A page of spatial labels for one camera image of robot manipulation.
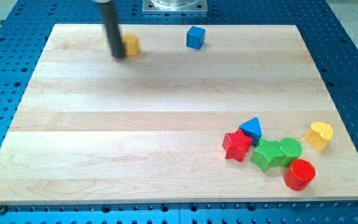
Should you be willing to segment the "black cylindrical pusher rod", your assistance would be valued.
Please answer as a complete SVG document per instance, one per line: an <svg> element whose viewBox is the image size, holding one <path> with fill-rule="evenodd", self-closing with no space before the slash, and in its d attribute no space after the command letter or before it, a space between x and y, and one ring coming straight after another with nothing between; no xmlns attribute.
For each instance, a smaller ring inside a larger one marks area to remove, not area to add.
<svg viewBox="0 0 358 224"><path fill-rule="evenodd" d="M121 33L118 26L116 7L113 0L97 0L101 20L103 21L108 37L111 55L115 59L122 59L126 56L124 45L121 40Z"/></svg>

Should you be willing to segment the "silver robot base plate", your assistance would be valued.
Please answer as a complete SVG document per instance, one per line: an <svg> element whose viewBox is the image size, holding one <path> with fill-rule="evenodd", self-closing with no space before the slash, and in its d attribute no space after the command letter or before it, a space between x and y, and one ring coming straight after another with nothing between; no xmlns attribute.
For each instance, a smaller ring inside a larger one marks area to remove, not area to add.
<svg viewBox="0 0 358 224"><path fill-rule="evenodd" d="M143 0L144 13L207 12L207 0Z"/></svg>

